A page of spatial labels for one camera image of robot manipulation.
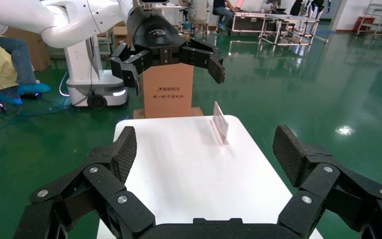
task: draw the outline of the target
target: cardboard box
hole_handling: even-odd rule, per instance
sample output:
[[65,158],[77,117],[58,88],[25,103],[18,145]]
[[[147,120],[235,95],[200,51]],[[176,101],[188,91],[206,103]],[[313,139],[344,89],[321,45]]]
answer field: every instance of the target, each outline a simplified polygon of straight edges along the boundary
[[125,22],[119,22],[115,26],[113,26],[113,36],[115,38],[115,46],[119,46],[122,43],[127,43],[131,46],[131,39],[128,35],[127,28],[125,26]]
[[[190,116],[204,116],[204,114],[200,107],[192,107]],[[144,109],[134,110],[133,119],[145,119]]]
[[150,67],[143,72],[146,118],[191,116],[194,66],[179,63]]
[[44,71],[50,66],[47,46],[39,34],[9,27],[3,35],[25,41],[35,71]]

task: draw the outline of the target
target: textured rubber pad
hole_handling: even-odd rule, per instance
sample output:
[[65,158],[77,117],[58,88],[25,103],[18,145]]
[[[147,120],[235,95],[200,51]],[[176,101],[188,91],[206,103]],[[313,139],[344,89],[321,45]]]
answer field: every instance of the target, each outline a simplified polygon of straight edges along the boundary
[[307,152],[286,125],[279,125],[276,128],[273,153],[290,183],[294,187],[299,187],[302,183],[303,171],[308,163]]
[[125,184],[137,154],[137,138],[134,127],[126,126],[111,148],[113,157],[111,170]]

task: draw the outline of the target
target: wheel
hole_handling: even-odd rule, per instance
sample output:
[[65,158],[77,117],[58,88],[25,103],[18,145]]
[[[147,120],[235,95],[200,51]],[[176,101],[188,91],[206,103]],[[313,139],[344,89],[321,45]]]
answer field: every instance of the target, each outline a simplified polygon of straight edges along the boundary
[[91,95],[87,99],[87,104],[89,105],[90,108],[99,109],[99,108],[106,107],[107,106],[107,101],[101,95]]

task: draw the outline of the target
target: robotic arm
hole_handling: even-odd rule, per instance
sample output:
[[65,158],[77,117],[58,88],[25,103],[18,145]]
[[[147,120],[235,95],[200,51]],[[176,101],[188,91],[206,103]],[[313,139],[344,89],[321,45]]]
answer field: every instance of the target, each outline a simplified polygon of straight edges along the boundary
[[49,46],[66,48],[127,22],[133,48],[121,45],[111,56],[112,74],[139,95],[138,75],[151,66],[185,63],[206,68],[218,84],[225,73],[219,49],[186,41],[151,3],[140,0],[0,0],[0,24],[42,35]]
[[0,0],[0,24],[66,48],[125,21],[131,8],[132,0]]

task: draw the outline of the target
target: green floor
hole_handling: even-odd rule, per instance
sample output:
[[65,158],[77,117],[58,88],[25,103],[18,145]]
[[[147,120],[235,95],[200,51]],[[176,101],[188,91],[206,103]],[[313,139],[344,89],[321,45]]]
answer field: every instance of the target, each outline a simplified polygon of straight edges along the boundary
[[[310,52],[297,55],[296,48],[273,53],[269,45],[258,52],[253,37],[222,36],[217,44],[225,83],[217,85],[206,70],[195,69],[193,106],[210,115],[218,101],[225,114],[237,116],[289,188],[272,152],[279,124],[382,183],[382,39],[373,44],[349,34],[328,37],[326,46],[316,40]],[[36,73],[53,87],[51,93],[0,113],[0,238],[11,238],[34,189],[73,170],[94,146],[110,143],[116,123],[143,107],[131,91],[123,108],[60,112],[47,100],[64,101],[58,86],[66,70],[64,61],[53,61]],[[47,113],[54,114],[35,116]],[[95,239],[97,223],[95,214],[87,215],[70,238]],[[325,239],[358,238],[331,212],[317,228]]]

